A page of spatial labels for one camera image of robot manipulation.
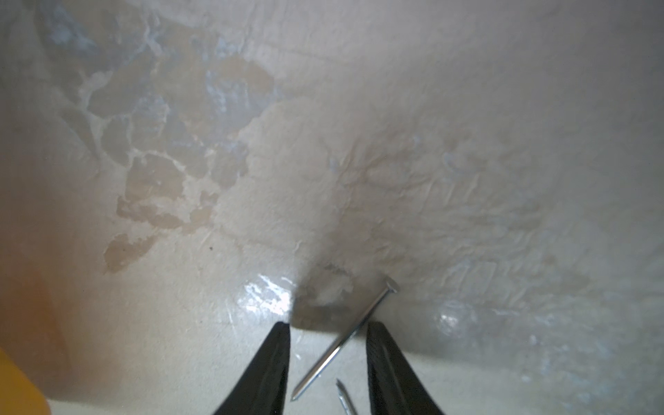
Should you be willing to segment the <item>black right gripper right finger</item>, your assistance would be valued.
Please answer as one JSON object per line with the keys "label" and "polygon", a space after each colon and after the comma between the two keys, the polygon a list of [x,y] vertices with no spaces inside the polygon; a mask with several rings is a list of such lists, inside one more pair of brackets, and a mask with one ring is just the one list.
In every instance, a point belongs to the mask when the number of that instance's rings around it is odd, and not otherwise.
{"label": "black right gripper right finger", "polygon": [[383,323],[368,324],[366,351],[373,415],[444,415]]}

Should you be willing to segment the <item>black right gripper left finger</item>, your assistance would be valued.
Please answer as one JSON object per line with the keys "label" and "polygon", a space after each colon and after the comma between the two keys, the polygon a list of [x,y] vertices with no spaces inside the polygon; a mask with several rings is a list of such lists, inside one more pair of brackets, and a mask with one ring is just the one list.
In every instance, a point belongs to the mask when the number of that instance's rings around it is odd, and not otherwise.
{"label": "black right gripper left finger", "polygon": [[281,415],[290,368],[291,332],[277,322],[214,415]]}

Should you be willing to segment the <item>yellow plastic storage box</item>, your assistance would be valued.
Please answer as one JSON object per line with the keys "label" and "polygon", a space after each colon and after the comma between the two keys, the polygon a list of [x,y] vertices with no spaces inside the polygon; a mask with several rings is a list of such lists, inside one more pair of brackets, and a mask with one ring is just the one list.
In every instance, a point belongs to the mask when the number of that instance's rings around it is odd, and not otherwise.
{"label": "yellow plastic storage box", "polygon": [[1,415],[52,414],[42,392],[3,350],[0,371]]}

